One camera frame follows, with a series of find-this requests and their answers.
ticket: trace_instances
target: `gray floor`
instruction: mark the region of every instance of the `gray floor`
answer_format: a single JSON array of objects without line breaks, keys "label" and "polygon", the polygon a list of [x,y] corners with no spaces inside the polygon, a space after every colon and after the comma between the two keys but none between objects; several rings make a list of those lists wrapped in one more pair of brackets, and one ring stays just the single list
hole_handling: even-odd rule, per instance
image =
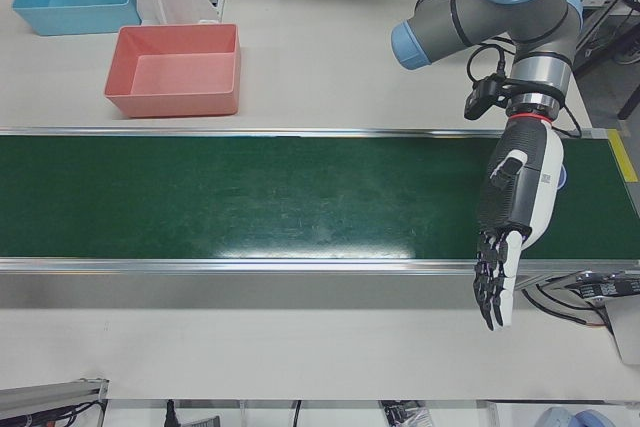
[{"label": "gray floor", "polygon": [[[594,127],[620,131],[631,162],[640,173],[640,106],[625,121],[617,119],[618,111],[640,84],[640,63],[618,65],[608,60],[578,80],[578,87]],[[640,212],[640,182],[627,184]]]}]

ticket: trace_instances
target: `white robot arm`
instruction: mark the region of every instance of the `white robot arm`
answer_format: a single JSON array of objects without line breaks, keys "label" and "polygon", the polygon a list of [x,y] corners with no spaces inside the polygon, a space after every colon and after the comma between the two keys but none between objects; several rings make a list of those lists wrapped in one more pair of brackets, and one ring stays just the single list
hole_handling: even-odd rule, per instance
[{"label": "white robot arm", "polygon": [[552,122],[564,106],[581,14],[579,0],[418,0],[392,33],[396,58],[411,70],[503,32],[516,46],[510,76],[502,60],[474,82],[465,108],[470,120],[492,105],[508,116],[478,208],[474,293],[492,330],[511,324],[520,253],[551,219],[563,159]]}]

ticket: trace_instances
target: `cable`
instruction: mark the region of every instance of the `cable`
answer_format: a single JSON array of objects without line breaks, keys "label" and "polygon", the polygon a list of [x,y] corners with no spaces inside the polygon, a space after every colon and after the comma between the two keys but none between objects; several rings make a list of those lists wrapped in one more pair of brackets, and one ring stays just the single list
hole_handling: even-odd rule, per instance
[{"label": "cable", "polygon": [[593,311],[596,314],[598,314],[598,317],[600,317],[602,319],[602,322],[604,322],[604,325],[606,325],[607,330],[609,331],[609,333],[611,335],[614,335],[613,326],[611,325],[611,319],[609,319],[609,316],[607,315],[607,308],[605,306],[596,307],[595,305],[593,305],[588,300],[583,299],[582,295],[580,295],[580,292],[578,292],[577,290],[570,290],[569,292],[571,292],[572,294],[577,296],[579,299],[581,299],[582,301],[586,302],[587,305],[589,305],[591,308],[593,308]]},{"label": "cable", "polygon": [[471,65],[473,64],[473,59],[475,59],[478,54],[480,54],[481,52],[484,52],[485,50],[489,50],[489,49],[494,49],[495,51],[498,52],[498,56],[499,56],[499,60],[498,60],[498,65],[496,67],[496,72],[499,75],[505,76],[505,66],[507,65],[507,61],[505,58],[505,52],[506,49],[504,49],[504,47],[497,45],[497,44],[480,44],[480,47],[478,47],[473,54],[471,54],[469,56],[469,60],[467,60],[467,77],[469,77],[469,80],[471,80],[471,82],[473,82],[473,84],[477,84],[478,83],[478,79],[476,79],[473,74],[471,73]]},{"label": "cable", "polygon": [[508,37],[500,37],[499,35],[496,35],[495,37],[491,37],[491,40],[495,40],[496,42],[504,42],[505,44],[509,44],[509,45],[516,45],[515,42],[509,39]]},{"label": "cable", "polygon": [[563,130],[563,129],[560,129],[558,127],[551,127],[551,128],[553,130],[555,130],[556,132],[560,132],[561,134],[566,135],[567,137],[571,137],[572,139],[581,139],[582,138],[582,127],[580,127],[580,124],[578,123],[578,120],[573,115],[573,112],[571,112],[569,110],[569,107],[567,107],[567,104],[563,103],[562,107],[564,108],[564,110],[567,111],[567,114],[571,118],[571,121],[573,122],[573,125],[575,126],[576,131],[578,133],[577,134],[573,134],[573,133],[569,132],[568,130]]},{"label": "cable", "polygon": [[298,415],[300,414],[300,407],[302,407],[302,401],[296,400],[296,413],[293,416],[293,427],[298,427]]},{"label": "cable", "polygon": [[563,307],[566,307],[568,309],[573,309],[573,310],[593,310],[591,307],[578,307],[577,305],[567,304],[566,302],[563,302],[560,299],[556,299],[555,297],[552,297],[550,294],[545,292],[544,289],[542,287],[540,287],[540,284],[536,284],[536,289],[538,289],[538,292],[540,292],[542,295],[544,295],[550,301],[555,302],[558,305],[562,305]]},{"label": "cable", "polygon": [[576,324],[584,325],[586,327],[606,327],[605,324],[592,324],[592,323],[587,322],[586,320],[581,319],[579,317],[574,317],[574,316],[568,315],[568,314],[562,314],[560,312],[556,312],[555,310],[548,309],[544,305],[542,305],[539,302],[537,302],[536,300],[534,300],[533,297],[531,297],[531,295],[529,295],[529,292],[527,292],[526,289],[522,289],[522,295],[524,295],[524,297],[529,301],[529,303],[531,303],[531,305],[533,305],[536,309],[541,310],[545,314],[552,315],[553,317],[557,317],[559,319],[568,320],[568,321],[576,323]]}]

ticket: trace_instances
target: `white tabletop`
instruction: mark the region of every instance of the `white tabletop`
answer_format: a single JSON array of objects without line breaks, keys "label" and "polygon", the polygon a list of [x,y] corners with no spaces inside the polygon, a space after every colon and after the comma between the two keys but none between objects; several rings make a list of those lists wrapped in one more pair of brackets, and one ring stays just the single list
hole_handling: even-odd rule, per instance
[{"label": "white tabletop", "polygon": [[[227,0],[238,115],[127,120],[102,95],[116,35],[38,37],[0,0],[0,126],[503,127],[497,109],[463,119],[468,52],[396,63],[389,33],[414,1]],[[574,82],[568,103],[590,126]],[[114,398],[637,400],[640,371],[605,330],[518,296],[514,327],[491,333],[471,280],[5,276],[0,389],[103,376]]]},{"label": "white tabletop", "polygon": [[[228,117],[126,119],[103,96],[117,34],[39,37],[0,0],[0,127],[501,129],[493,109],[463,118],[470,51],[407,71],[390,47],[415,0],[226,0],[242,55],[240,108]],[[476,76],[495,69],[492,52]],[[568,104],[591,124],[575,82]],[[561,114],[559,127],[571,128]]]}]

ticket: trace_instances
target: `conveyor belt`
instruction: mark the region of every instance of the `conveyor belt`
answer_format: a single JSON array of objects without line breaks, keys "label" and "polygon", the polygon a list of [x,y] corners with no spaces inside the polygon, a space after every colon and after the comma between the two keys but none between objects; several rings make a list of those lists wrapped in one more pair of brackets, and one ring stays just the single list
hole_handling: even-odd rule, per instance
[{"label": "conveyor belt", "polygon": [[[471,259],[495,139],[0,137],[0,257]],[[606,140],[529,259],[640,259]]]}]

